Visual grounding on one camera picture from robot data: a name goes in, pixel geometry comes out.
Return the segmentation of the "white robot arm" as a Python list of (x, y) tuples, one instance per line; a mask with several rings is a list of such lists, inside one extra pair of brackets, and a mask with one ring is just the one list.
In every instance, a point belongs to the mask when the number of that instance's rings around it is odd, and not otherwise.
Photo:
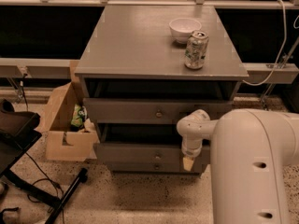
[(177, 123), (190, 170), (210, 142), (214, 224), (291, 224), (283, 168), (299, 163), (299, 115), (235, 109), (212, 120), (196, 110)]

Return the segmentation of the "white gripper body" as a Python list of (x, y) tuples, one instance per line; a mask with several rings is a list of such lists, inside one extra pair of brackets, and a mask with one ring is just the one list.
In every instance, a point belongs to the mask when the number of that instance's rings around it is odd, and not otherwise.
[(182, 139), (181, 150), (185, 156), (190, 158), (196, 158), (202, 151), (203, 140), (202, 139)]

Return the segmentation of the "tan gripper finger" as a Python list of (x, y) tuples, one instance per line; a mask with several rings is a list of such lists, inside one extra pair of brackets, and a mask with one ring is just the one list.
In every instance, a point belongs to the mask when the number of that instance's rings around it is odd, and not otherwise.
[(184, 156), (183, 157), (184, 170), (190, 172), (193, 168), (194, 162), (195, 162), (195, 158), (189, 157), (189, 156)]

